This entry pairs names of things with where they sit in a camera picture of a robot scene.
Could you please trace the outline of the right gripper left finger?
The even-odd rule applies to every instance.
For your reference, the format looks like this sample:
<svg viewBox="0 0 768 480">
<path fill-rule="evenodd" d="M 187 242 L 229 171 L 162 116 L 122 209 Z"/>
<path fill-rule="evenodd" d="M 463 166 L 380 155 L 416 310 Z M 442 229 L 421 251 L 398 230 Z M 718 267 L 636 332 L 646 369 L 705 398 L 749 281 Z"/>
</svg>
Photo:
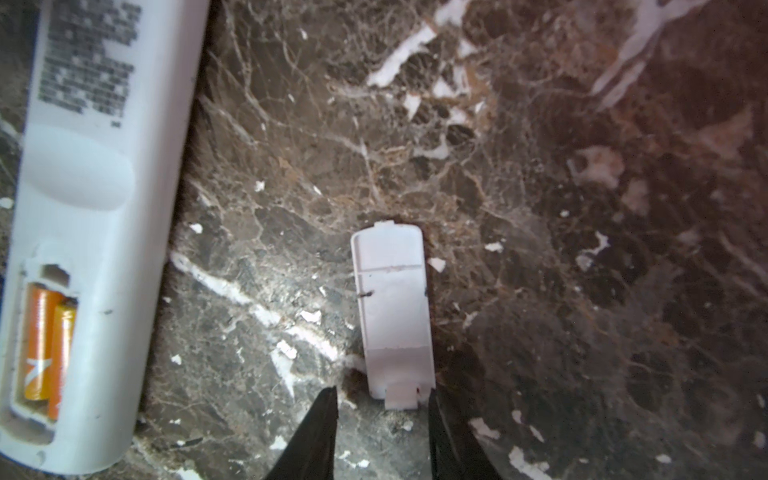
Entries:
<svg viewBox="0 0 768 480">
<path fill-rule="evenodd" d="M 337 425 L 337 388 L 327 387 L 317 395 L 264 480 L 333 480 Z"/>
</svg>

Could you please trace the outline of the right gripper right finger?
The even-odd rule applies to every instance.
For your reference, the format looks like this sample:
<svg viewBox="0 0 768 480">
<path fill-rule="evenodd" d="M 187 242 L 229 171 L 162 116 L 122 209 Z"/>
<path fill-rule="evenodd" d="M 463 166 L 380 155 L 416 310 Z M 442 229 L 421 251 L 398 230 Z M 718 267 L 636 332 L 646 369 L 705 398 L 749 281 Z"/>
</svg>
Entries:
<svg viewBox="0 0 768 480">
<path fill-rule="evenodd" d="M 433 479 L 501 479 L 469 424 L 441 388 L 433 389 L 429 396 L 428 428 Z"/>
</svg>

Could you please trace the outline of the white battery cover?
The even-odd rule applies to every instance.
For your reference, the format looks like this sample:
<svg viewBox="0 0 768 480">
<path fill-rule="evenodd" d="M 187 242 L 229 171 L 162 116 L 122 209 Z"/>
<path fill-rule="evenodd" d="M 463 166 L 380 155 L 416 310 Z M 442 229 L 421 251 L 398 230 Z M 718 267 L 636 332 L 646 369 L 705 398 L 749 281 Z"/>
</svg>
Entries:
<svg viewBox="0 0 768 480">
<path fill-rule="evenodd" d="M 351 250 L 369 393 L 387 410 L 415 410 L 436 388 L 422 230 L 377 222 Z"/>
</svg>

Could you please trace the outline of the orange battery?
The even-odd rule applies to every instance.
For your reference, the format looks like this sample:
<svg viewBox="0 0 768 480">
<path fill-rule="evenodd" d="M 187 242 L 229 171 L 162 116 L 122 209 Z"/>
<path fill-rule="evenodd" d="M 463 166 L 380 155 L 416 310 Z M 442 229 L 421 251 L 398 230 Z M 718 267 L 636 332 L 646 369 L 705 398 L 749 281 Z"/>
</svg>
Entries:
<svg viewBox="0 0 768 480">
<path fill-rule="evenodd" d="M 53 324 L 60 292 L 41 284 L 29 286 L 26 305 L 27 347 L 24 354 L 23 395 L 29 401 L 48 400 L 52 391 Z"/>
<path fill-rule="evenodd" d="M 67 368 L 70 364 L 71 346 L 77 314 L 77 303 L 65 300 L 54 309 L 52 329 L 52 386 L 48 401 L 48 418 L 57 421 L 63 390 L 66 383 Z"/>
</svg>

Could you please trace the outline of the white remote control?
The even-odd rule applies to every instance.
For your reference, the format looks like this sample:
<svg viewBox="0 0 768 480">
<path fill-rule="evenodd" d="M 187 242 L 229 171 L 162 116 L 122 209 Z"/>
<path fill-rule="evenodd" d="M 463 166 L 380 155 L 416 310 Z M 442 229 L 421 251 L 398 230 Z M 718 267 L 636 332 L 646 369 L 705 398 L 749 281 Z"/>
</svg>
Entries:
<svg viewBox="0 0 768 480">
<path fill-rule="evenodd" d="M 208 12 L 41 5 L 1 313 L 1 451 L 23 465 L 88 475 L 132 443 Z M 23 395 L 33 283 L 77 303 L 57 421 Z"/>
</svg>

